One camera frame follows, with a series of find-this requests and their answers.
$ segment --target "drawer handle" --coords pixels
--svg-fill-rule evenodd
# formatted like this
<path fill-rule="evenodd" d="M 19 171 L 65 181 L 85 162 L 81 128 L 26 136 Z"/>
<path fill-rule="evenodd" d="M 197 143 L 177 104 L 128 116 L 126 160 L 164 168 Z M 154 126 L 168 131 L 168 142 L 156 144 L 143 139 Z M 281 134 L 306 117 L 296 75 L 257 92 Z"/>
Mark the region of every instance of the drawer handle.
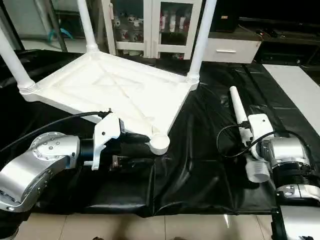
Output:
<path fill-rule="evenodd" d="M 235 54 L 237 51 L 236 50 L 222 50 L 222 49 L 217 49 L 217 53 L 226 53 L 226 54 Z"/>

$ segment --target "robotic arm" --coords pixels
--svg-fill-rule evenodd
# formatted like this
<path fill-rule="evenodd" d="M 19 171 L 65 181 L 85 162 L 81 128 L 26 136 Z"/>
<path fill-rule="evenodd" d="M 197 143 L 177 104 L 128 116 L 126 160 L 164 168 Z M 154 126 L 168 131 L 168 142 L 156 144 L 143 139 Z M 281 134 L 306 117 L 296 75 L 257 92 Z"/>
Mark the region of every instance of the robotic arm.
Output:
<path fill-rule="evenodd" d="M 319 177 L 303 139 L 291 131 L 286 132 L 294 137 L 276 137 L 267 115 L 247 117 L 237 88 L 232 86 L 230 93 L 242 142 L 252 145 L 245 156 L 248 179 L 262 183 L 271 173 L 275 185 L 273 239 L 320 240 Z"/>
<path fill-rule="evenodd" d="M 36 137 L 29 149 L 0 171 L 0 239 L 13 239 L 22 221 L 47 187 L 50 179 L 66 169 L 84 164 L 98 170 L 101 151 L 111 139 L 125 134 L 123 122 L 112 112 L 94 127 L 91 139 L 60 132 Z"/>

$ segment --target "black tarp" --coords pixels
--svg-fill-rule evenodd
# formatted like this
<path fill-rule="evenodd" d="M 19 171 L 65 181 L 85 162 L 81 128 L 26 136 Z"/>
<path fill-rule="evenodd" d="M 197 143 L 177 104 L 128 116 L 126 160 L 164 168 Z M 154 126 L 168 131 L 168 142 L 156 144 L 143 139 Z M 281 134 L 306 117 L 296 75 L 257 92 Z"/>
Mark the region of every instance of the black tarp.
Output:
<path fill-rule="evenodd" d="M 32 60 L 26 61 L 27 69 L 35 80 L 78 56 L 39 50 L 23 53 L 23 59 L 28 59 L 28 54 Z M 46 67 L 46 61 L 53 67 Z M 178 60 L 154 63 L 157 68 L 178 74 L 185 74 L 190 65 L 188 61 Z M 9 76 L 3 64 L 0 71 L 2 80 Z M 89 167 L 63 171 L 49 183 L 35 211 L 134 213 L 142 217 L 269 214 L 276 206 L 272 182 L 249 182 L 243 158 L 222 159 L 217 153 L 217 133 L 224 126 L 236 123 L 229 94 L 231 86 L 238 88 L 248 115 L 265 113 L 275 130 L 287 129 L 300 134 L 320 166 L 319 136 L 262 65 L 203 63 L 200 84 L 189 94 L 172 126 L 170 146 L 165 155 L 154 156 L 143 144 L 121 144 L 117 155 L 129 156 L 123 168 L 109 171 L 111 157 L 106 153 L 101 157 L 99 171 L 91 171 Z M 15 84 L 0 89 L 0 99 L 0 147 L 68 115 L 41 102 L 24 101 Z M 90 138 L 93 129 L 93 123 L 73 119 L 48 131 Z M 0 163 L 3 165 L 23 153 L 31 141 L 3 154 Z M 226 131 L 221 136 L 220 146 L 225 152 L 238 152 L 241 148 L 238 130 Z"/>

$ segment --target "bottle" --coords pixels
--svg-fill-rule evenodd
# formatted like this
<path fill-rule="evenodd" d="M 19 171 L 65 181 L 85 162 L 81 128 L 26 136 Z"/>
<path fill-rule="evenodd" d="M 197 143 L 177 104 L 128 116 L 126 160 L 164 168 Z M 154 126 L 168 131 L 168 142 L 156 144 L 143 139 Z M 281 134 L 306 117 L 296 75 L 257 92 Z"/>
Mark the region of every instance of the bottle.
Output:
<path fill-rule="evenodd" d="M 180 17 L 179 29 L 181 29 L 181 30 L 184 29 L 184 27 L 185 27 L 185 20 L 186 20 L 186 17 L 185 17 L 185 16 Z"/>
<path fill-rule="evenodd" d="M 174 33 L 176 29 L 176 14 L 172 14 L 170 17 L 170 32 Z"/>

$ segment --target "tile floor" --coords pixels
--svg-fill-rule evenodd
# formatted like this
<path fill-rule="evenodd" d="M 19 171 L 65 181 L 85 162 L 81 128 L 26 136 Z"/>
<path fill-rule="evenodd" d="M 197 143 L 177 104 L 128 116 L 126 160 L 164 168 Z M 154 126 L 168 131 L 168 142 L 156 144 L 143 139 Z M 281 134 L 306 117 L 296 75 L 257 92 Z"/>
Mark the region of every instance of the tile floor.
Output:
<path fill-rule="evenodd" d="M 15 240 L 271 240 L 268 215 L 49 215 L 34 213 Z"/>

